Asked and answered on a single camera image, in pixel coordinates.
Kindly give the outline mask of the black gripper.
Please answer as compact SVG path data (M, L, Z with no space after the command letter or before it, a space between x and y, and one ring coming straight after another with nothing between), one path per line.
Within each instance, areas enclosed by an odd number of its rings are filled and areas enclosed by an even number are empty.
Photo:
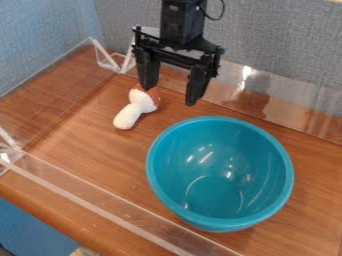
M207 13L207 0L161 0L159 27L132 28L138 83L145 91L157 85L160 64L191 70L185 88L185 104L203 97L209 79L217 75L224 49L204 36L205 20L219 21L225 11L224 0L217 17Z

